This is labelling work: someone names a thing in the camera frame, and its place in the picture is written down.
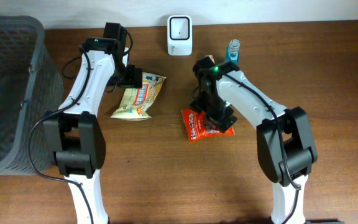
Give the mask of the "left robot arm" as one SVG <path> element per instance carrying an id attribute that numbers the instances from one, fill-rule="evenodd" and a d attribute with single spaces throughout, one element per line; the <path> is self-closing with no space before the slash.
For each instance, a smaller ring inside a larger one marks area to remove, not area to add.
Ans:
<path id="1" fill-rule="evenodd" d="M 81 67 L 64 102 L 42 121 L 48 158 L 59 180 L 71 190 L 78 223 L 109 223 L 100 173 L 106 142 L 97 115 L 105 89 L 141 88 L 142 69 L 128 64 L 132 37 L 119 23 L 108 22 L 102 37 L 80 46 Z"/>

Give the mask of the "blue mouthwash bottle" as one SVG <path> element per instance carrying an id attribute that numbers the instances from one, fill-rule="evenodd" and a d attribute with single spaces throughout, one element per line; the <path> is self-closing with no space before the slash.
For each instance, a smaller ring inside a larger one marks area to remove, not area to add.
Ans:
<path id="1" fill-rule="evenodd" d="M 230 61 L 233 64 L 237 65 L 239 61 L 239 49 L 241 46 L 241 42 L 237 39 L 233 39 L 230 41 L 227 49 L 226 49 L 226 61 Z"/>

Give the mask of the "red candy bag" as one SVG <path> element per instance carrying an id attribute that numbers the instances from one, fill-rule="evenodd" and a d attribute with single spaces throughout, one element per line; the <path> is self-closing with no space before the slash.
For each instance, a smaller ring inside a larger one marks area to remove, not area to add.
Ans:
<path id="1" fill-rule="evenodd" d="M 221 132 L 216 125 L 207 118 L 205 112 L 197 113 L 191 109 L 185 109 L 181 110 L 181 115 L 190 142 L 216 136 L 235 135 L 233 128 L 229 128 L 227 131 Z"/>

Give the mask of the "yellow snack bag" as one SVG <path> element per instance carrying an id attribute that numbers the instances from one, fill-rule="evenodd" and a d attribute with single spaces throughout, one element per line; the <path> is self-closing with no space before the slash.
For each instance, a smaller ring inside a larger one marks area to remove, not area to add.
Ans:
<path id="1" fill-rule="evenodd" d="M 154 103 L 166 77 L 153 73 L 142 73 L 142 87 L 128 88 L 124 91 L 118 109 L 111 119 L 145 120 L 150 116 L 146 111 Z"/>

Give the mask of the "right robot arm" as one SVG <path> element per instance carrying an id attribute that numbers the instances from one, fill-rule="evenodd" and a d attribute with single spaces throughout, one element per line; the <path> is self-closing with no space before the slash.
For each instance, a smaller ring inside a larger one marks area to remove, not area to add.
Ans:
<path id="1" fill-rule="evenodd" d="M 198 94 L 192 109 L 205 113 L 222 133 L 236 122 L 235 111 L 256 130 L 259 166 L 273 187 L 270 222 L 306 223 L 305 185 L 318 154 L 305 110 L 275 102 L 230 61 L 217 65 L 205 56 L 196 61 L 193 73 Z"/>

